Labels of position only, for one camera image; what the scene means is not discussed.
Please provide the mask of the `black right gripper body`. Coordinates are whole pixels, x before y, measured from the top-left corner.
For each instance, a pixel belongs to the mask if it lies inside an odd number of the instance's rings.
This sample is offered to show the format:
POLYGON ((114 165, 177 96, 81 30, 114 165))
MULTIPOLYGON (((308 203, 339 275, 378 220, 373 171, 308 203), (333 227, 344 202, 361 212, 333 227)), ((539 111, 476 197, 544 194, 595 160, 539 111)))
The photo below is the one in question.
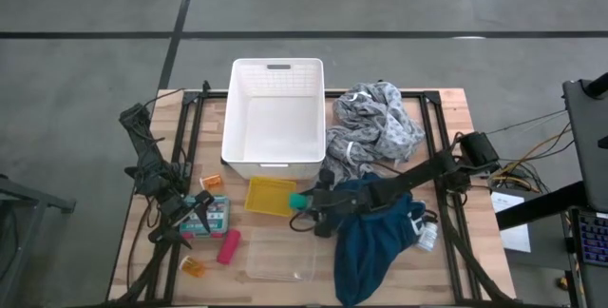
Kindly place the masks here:
POLYGON ((329 238, 340 223, 351 213, 356 213, 365 204, 361 192, 363 188, 375 180, 374 173, 365 173, 362 178, 334 184, 334 173, 329 169, 322 169, 313 188, 321 190, 315 195, 311 206, 317 207, 321 213, 312 216, 315 221, 313 233, 320 238, 329 238))

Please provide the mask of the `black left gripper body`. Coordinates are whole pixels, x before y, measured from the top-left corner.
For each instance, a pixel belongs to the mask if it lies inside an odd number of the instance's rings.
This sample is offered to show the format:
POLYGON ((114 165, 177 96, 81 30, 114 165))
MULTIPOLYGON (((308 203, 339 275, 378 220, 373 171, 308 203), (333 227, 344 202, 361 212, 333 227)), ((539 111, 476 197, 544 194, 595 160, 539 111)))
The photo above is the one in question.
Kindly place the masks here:
POLYGON ((190 243, 181 234, 179 227, 182 222, 187 220, 200 205, 200 201, 193 196, 179 194, 167 194, 160 197, 160 211, 164 222, 149 233, 149 241, 160 243, 168 241, 170 243, 180 243, 190 246, 190 243))

